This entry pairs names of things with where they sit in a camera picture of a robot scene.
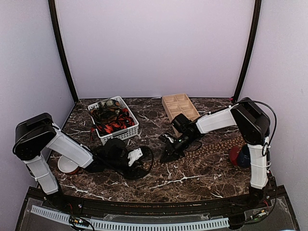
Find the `brown floral tie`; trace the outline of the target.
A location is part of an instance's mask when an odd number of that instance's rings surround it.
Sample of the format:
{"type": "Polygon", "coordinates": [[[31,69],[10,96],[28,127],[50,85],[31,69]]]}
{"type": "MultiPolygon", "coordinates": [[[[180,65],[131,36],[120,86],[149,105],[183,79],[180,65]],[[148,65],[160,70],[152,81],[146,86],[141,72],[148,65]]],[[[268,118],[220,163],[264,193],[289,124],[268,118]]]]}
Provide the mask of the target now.
{"type": "MultiPolygon", "coordinates": [[[[177,160],[167,162],[167,165],[192,166],[194,163],[199,163],[207,166],[208,164],[213,164],[219,162],[220,160],[228,159],[231,148],[241,148],[243,145],[245,145],[245,142],[240,137],[208,144],[202,141],[196,141],[191,147],[184,151],[184,157],[181,156],[177,160]]],[[[163,164],[160,163],[160,158],[162,157],[165,146],[166,144],[162,141],[159,141],[157,146],[150,146],[149,148],[153,151],[153,153],[151,154],[147,152],[140,158],[142,166],[147,170],[150,167],[153,169],[162,167],[163,164]]]]}

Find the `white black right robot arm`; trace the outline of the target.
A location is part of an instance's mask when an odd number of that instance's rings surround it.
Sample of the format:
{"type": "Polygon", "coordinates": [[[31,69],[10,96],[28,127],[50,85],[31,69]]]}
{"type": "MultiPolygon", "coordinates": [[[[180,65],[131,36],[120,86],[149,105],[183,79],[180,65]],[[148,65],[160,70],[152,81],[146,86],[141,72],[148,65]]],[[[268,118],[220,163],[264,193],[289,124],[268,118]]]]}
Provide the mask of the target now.
{"type": "Polygon", "coordinates": [[[159,137],[166,144],[160,162],[178,160],[194,141],[211,131],[237,126],[246,142],[239,155],[248,156],[251,167],[249,195],[245,199],[245,204],[250,209],[257,208],[264,201],[270,178],[269,148],[274,135],[270,131],[270,118],[259,104],[259,101],[245,97],[233,105],[207,113],[194,121],[189,120],[184,114],[177,115],[171,121],[171,125],[181,136],[175,139],[164,133],[159,137]]]}

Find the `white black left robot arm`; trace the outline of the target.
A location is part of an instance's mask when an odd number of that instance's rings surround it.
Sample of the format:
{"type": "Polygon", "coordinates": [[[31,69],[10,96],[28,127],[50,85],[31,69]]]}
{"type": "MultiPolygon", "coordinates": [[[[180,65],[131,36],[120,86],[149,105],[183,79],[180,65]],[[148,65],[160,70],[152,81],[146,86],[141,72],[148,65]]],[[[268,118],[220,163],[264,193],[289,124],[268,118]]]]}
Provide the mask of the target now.
{"type": "Polygon", "coordinates": [[[50,170],[45,150],[54,151],[88,173],[112,170],[127,180],[138,180],[150,173],[143,168],[145,157],[154,158],[147,146],[128,150],[118,138],[108,140],[93,150],[63,132],[48,113],[20,122],[15,128],[13,154],[26,165],[47,201],[58,210],[68,206],[59,181],[50,170]]]}

